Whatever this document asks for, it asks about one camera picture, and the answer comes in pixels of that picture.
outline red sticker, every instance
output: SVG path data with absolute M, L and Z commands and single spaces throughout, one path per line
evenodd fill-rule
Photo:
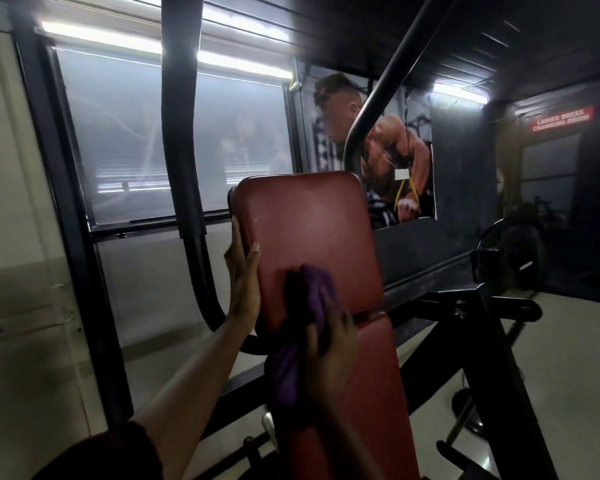
M 531 131 L 545 131 L 565 126 L 579 125 L 593 119 L 593 106 L 583 107 L 574 111 L 554 114 L 545 118 L 539 118 L 531 121 Z

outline red leather upholstery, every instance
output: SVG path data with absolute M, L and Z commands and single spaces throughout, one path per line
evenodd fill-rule
M 360 354 L 339 398 L 341 412 L 367 445 L 386 480 L 420 480 L 391 321 L 376 314 L 359 327 Z M 330 480 L 314 428 L 279 430 L 280 478 Z
M 272 333 L 286 318 L 285 273 L 302 264 L 328 270 L 352 314 L 382 301 L 367 202 L 352 173 L 245 178 L 233 190 L 231 206 L 245 247 L 256 241 L 262 246 L 258 333 Z

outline hand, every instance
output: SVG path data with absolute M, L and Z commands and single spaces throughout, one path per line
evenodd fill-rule
M 224 253 L 224 261 L 229 270 L 231 299 L 227 320 L 234 320 L 248 335 L 256 325 L 260 314 L 260 286 L 258 284 L 258 263 L 260 245 L 254 242 L 249 255 L 244 257 L 242 237 L 238 219 L 231 219 L 231 247 Z
M 408 222 L 418 218 L 420 211 L 413 198 L 413 193 L 408 193 L 405 198 L 398 201 L 398 222 Z
M 324 292 L 322 301 L 326 307 L 329 347 L 320 354 L 316 325 L 307 325 L 303 377 L 306 398 L 310 407 L 317 411 L 332 407 L 358 357 L 358 329 L 353 318 Z

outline muscular man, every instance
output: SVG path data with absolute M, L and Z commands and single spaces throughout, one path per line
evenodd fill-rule
M 320 79 L 314 101 L 322 110 L 327 136 L 342 151 L 362 99 L 358 88 L 343 73 Z M 397 116 L 380 117 L 365 138 L 361 161 L 365 182 L 391 209 L 398 222 L 420 215 L 422 195 L 431 168 L 429 147 Z M 397 180 L 397 169 L 409 169 L 409 179 Z

